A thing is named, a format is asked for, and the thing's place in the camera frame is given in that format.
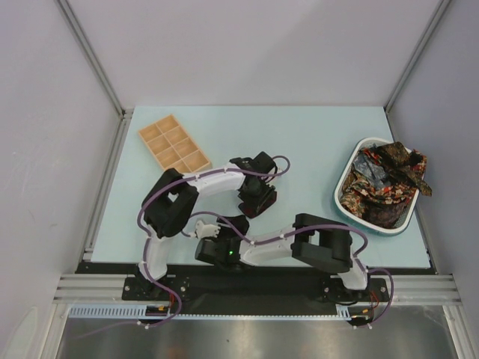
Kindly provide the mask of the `red navy striped tie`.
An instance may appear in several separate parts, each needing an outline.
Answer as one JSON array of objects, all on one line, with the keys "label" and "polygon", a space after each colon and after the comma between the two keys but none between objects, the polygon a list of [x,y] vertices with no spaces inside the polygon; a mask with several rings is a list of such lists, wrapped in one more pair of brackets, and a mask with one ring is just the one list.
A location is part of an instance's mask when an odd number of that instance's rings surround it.
[{"label": "red navy striped tie", "polygon": [[265,198],[250,197],[239,204],[238,208],[248,218],[256,218],[270,208],[277,200],[277,194],[271,194]]}]

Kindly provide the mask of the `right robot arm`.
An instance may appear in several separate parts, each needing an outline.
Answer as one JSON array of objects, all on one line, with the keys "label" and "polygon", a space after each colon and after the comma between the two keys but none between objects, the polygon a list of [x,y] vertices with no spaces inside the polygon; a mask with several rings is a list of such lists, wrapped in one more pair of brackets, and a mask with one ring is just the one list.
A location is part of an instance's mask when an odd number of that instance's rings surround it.
[{"label": "right robot arm", "polygon": [[362,231],[305,213],[272,233],[247,236],[248,229],[244,215],[219,216],[216,224],[198,219],[195,259],[225,271],[241,272],[272,260],[293,258],[321,272],[338,275],[354,300],[362,300],[371,293],[373,286],[366,266],[359,260],[368,244]]}]

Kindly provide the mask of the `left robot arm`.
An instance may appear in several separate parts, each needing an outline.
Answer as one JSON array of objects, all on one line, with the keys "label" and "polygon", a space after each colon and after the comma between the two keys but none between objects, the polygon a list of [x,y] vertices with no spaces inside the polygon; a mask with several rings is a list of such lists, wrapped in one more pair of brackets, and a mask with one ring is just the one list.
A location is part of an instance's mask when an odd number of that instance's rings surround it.
[{"label": "left robot arm", "polygon": [[193,216],[196,203],[203,198],[236,191],[243,217],[256,218],[276,202],[277,191],[272,180],[287,173],[278,169],[275,156],[265,152],[254,158],[236,157],[220,168],[182,174],[166,170],[141,203],[136,222],[146,234],[138,269],[142,275],[138,290],[149,299],[159,298],[165,290],[162,279],[168,271],[171,238],[181,233]]}]

